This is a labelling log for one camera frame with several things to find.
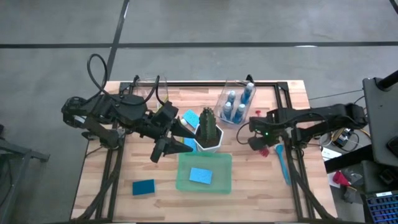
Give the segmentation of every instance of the wooden tabletop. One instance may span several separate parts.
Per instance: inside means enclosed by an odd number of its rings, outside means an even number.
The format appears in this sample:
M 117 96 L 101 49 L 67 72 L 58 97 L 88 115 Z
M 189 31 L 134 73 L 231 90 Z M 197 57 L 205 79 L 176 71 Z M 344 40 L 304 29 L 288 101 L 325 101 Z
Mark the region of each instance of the wooden tabletop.
M 295 109 L 309 108 L 304 82 L 287 81 Z M 108 82 L 106 90 L 117 93 L 120 82 Z M 169 100 L 179 108 L 178 115 L 191 109 L 200 114 L 204 106 L 214 106 L 222 87 L 169 87 Z M 257 87 L 249 116 L 261 110 L 265 116 L 276 109 L 274 89 Z M 286 185 L 277 154 L 271 149 L 267 158 L 248 145 L 236 142 L 236 129 L 218 123 L 224 130 L 219 153 L 233 157 L 232 192 L 229 195 L 181 192 L 175 188 L 178 154 L 161 157 L 157 164 L 150 161 L 154 142 L 139 138 L 134 133 L 126 137 L 114 222 L 274 222 L 296 221 L 291 186 Z M 252 133 L 243 129 L 244 141 Z M 98 141 L 89 143 L 87 152 L 99 147 Z M 98 193 L 103 175 L 106 150 L 101 149 L 85 159 L 72 218 L 81 215 Z M 305 167 L 311 191 L 326 210 L 336 217 L 335 204 L 328 185 L 325 166 L 319 147 L 305 149 Z M 154 195 L 133 197 L 132 183 L 155 179 Z M 301 192 L 302 207 L 305 200 Z M 104 203 L 103 215 L 108 211 L 109 194 Z

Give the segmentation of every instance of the white pot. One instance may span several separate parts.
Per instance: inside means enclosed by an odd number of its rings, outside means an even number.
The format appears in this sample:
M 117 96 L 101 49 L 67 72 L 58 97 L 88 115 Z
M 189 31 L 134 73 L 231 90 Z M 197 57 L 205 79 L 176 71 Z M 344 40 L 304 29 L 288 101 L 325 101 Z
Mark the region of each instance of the white pot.
M 198 128 L 200 127 L 200 124 L 197 126 L 197 128 L 195 129 L 195 135 L 198 131 Z M 219 129 L 219 131 L 221 132 L 220 134 L 220 141 L 218 142 L 218 145 L 213 146 L 213 147 L 207 147 L 204 148 L 202 147 L 199 142 L 197 142 L 197 140 L 194 138 L 193 140 L 196 142 L 197 144 L 197 151 L 199 152 L 216 152 L 219 148 L 221 148 L 221 143 L 223 142 L 223 136 L 224 136 L 224 131 L 218 126 L 216 125 L 216 127 Z

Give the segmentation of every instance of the blue sponge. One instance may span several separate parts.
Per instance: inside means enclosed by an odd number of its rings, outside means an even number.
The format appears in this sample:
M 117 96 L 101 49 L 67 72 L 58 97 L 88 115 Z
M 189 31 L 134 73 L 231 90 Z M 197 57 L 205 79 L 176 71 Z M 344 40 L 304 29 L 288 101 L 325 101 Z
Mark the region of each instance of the blue sponge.
M 193 110 L 187 110 L 184 115 L 182 115 L 182 118 L 187 121 L 187 123 L 192 126 L 193 128 L 197 128 L 199 124 L 199 117 Z
M 197 151 L 197 143 L 192 138 L 184 138 L 184 144 L 193 149 L 192 152 Z
M 189 176 L 189 180 L 204 183 L 204 184 L 211 184 L 211 176 L 213 175 L 213 171 L 206 170 L 206 169 L 199 169 L 199 168 L 191 168 L 191 174 Z
M 142 180 L 132 183 L 132 194 L 143 195 L 155 193 L 155 180 Z

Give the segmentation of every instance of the dark blue sponge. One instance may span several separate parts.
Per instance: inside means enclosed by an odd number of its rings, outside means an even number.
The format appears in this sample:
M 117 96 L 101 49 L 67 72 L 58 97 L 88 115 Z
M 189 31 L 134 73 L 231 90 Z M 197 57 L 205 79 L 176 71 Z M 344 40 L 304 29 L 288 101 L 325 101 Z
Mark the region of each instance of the dark blue sponge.
M 142 180 L 132 183 L 132 194 L 143 195 L 155 193 L 155 180 Z

